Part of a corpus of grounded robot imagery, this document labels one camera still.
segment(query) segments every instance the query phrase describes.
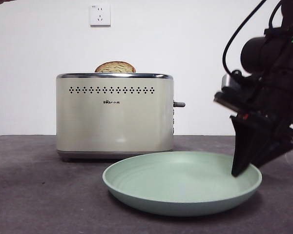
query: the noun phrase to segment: toaster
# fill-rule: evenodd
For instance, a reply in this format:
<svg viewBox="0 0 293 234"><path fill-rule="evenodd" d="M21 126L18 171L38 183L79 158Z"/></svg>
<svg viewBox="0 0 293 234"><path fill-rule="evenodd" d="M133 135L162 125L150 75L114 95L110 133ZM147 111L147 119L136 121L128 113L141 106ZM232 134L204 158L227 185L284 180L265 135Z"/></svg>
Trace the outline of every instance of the toaster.
<svg viewBox="0 0 293 234"><path fill-rule="evenodd" d="M56 79L57 152L72 158L126 158L173 148L173 77L78 73Z"/></svg>

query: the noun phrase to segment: gray table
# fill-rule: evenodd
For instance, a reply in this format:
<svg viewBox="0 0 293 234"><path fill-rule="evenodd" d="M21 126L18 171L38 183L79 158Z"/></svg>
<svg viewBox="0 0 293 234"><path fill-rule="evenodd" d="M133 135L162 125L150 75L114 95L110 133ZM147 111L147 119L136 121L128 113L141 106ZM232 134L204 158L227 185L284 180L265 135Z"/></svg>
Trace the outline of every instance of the gray table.
<svg viewBox="0 0 293 234"><path fill-rule="evenodd" d="M176 150L233 154L232 136L176 136ZM293 151L261 168L244 204L204 217L132 209L102 182L113 161L62 162L55 136L0 136L0 234L293 234Z"/></svg>

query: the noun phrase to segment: black cable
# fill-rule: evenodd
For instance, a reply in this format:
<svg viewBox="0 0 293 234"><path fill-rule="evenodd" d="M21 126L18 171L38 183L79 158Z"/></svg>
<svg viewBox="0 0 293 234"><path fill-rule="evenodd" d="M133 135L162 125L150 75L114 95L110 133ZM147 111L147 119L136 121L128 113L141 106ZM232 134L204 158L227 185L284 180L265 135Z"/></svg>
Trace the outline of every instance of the black cable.
<svg viewBox="0 0 293 234"><path fill-rule="evenodd" d="M273 12L272 12L272 15L270 16L270 19L269 19L269 29L272 29L273 28L273 25L272 25L272 21L273 21L273 18L274 18L274 15L275 13L277 12L277 10L279 9L279 7L281 6L282 4L282 0L280 2L278 2L277 6L275 6Z"/></svg>
<svg viewBox="0 0 293 234"><path fill-rule="evenodd" d="M254 10L245 18L245 20L241 23L241 25L236 29L236 31L234 32L234 34L231 36L230 40L228 41L224 53L223 53L223 66L224 69L226 70L226 72L231 75L231 72L229 71L227 64L226 64L226 55L227 55L227 51L232 43L232 41L234 40L234 38L236 37L236 35L240 32L240 30L243 28L243 26L246 24L247 21L249 21L249 19L255 14L255 12L265 3L266 0L262 0L255 8Z"/></svg>

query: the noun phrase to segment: wall socket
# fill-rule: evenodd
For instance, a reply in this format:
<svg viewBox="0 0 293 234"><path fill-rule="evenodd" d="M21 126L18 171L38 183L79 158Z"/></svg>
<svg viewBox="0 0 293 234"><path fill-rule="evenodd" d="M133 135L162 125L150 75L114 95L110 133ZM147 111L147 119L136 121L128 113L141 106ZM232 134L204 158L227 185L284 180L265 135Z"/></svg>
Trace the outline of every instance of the wall socket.
<svg viewBox="0 0 293 234"><path fill-rule="evenodd" d="M95 4L89 7L90 26L111 26L111 7L109 3Z"/></svg>

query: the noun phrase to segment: toast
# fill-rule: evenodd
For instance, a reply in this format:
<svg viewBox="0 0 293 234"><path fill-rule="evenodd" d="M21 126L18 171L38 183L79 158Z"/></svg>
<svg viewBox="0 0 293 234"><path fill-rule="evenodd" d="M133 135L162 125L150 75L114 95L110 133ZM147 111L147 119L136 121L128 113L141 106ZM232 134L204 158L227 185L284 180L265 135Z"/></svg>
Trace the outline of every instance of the toast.
<svg viewBox="0 0 293 234"><path fill-rule="evenodd" d="M97 67L95 72L106 73L135 73L136 69L127 62L112 61L101 64Z"/></svg>

